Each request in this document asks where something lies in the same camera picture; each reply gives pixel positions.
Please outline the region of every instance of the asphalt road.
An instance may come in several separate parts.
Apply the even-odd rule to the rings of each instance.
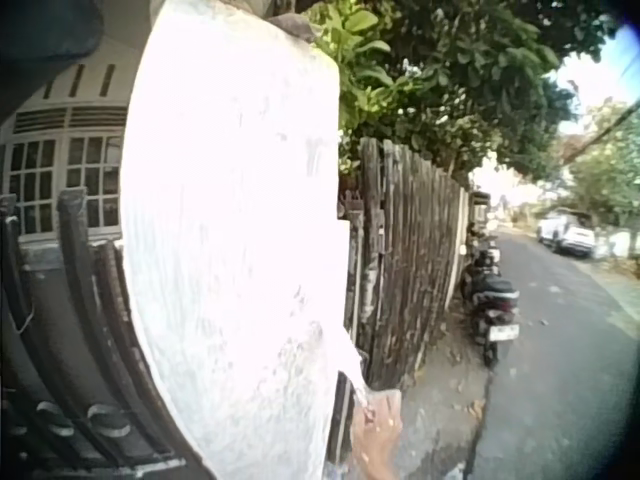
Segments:
[[[524,235],[499,244],[521,292],[521,337],[496,368],[469,478],[593,478],[629,418],[639,349],[618,325],[634,320],[579,260]]]

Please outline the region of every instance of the black metal gate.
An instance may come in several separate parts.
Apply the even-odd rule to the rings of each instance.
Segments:
[[[140,475],[200,465],[149,376],[122,252],[91,245],[84,189],[58,199],[59,242],[22,247],[0,197],[2,447],[28,471]]]

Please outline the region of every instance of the hand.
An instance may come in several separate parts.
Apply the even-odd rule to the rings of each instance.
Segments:
[[[391,454],[402,431],[400,390],[373,392],[369,396],[370,420],[356,404],[351,423],[353,457],[368,480],[392,480]]]

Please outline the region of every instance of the power line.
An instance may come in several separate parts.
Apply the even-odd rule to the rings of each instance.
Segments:
[[[631,59],[631,61],[627,64],[626,67],[624,67],[624,70],[622,71],[622,73],[620,74],[620,77],[618,78],[618,81],[616,82],[616,84],[619,84],[620,81],[624,78],[624,76],[629,72],[629,69],[634,65],[636,60],[640,59],[640,50],[638,50],[636,52],[636,54],[633,56],[633,58]]]
[[[616,120],[611,125],[605,128],[602,132],[597,134],[591,140],[588,140],[587,142],[585,142],[580,148],[578,148],[576,151],[574,151],[570,155],[567,155],[563,159],[562,163],[564,165],[567,165],[573,162],[577,157],[582,155],[589,147],[592,147],[593,145],[600,143],[607,135],[609,135],[613,130],[615,130],[618,126],[620,126],[620,124],[622,124],[627,118],[629,118],[638,110],[640,110],[640,99],[636,100],[632,105],[630,105],[624,112],[620,114],[618,118],[616,118]]]

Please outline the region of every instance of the white car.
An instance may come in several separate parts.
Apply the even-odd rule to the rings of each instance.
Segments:
[[[596,245],[591,215],[558,208],[538,223],[538,241],[551,245],[554,252],[571,252],[584,257],[592,254]]]

